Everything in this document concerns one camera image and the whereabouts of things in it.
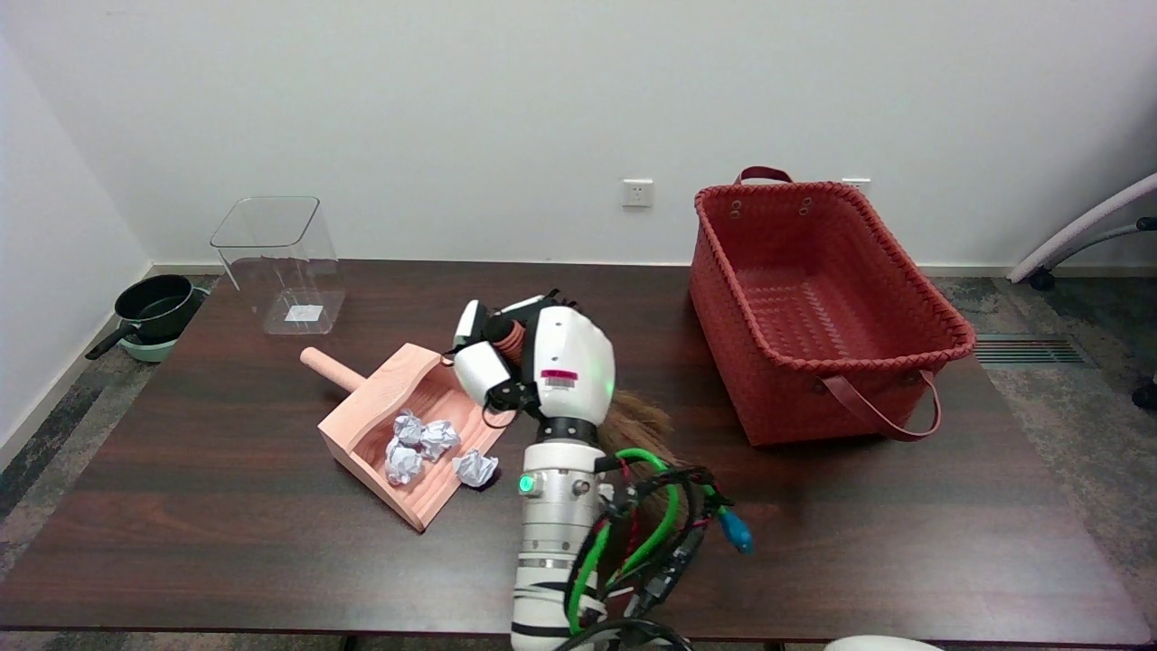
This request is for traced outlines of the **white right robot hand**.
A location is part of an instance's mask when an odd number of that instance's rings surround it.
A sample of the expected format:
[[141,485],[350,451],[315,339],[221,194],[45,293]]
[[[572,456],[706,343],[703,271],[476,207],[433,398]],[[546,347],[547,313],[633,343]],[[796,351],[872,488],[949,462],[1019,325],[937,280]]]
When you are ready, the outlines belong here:
[[500,309],[467,302],[445,358],[484,409],[524,412],[545,424],[598,428],[616,394],[613,345],[557,289]]

